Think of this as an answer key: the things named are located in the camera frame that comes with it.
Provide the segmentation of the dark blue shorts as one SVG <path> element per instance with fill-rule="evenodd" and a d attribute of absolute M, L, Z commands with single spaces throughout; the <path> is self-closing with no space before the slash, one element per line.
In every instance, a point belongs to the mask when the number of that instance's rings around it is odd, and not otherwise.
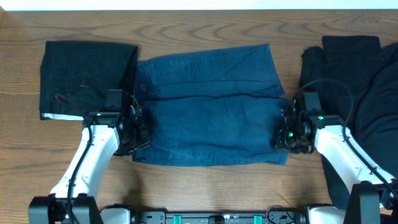
<path fill-rule="evenodd" d="M 284 165 L 271 146 L 286 107 L 267 44 L 166 55 L 137 64 L 136 98 L 159 166 Z"/>

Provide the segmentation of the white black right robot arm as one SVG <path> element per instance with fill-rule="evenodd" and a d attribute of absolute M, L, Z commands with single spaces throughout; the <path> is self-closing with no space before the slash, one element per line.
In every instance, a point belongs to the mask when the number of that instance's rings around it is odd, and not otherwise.
<path fill-rule="evenodd" d="M 375 163 L 352 137 L 338 115 L 326 115 L 316 100 L 294 100 L 282 110 L 271 141 L 276 150 L 296 154 L 319 152 L 349 191 L 348 207 L 309 205 L 296 223 L 381 223 L 397 221 L 381 208 L 397 210 L 397 179 Z"/>

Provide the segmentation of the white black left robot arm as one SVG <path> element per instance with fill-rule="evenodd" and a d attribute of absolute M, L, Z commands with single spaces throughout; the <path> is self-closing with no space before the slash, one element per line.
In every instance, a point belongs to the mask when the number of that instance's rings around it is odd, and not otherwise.
<path fill-rule="evenodd" d="M 130 156 L 150 144 L 140 108 L 108 106 L 85 119 L 80 145 L 63 177 L 48 196 L 36 196 L 30 223 L 140 223 L 128 205 L 97 206 L 97 195 L 114 156 Z"/>

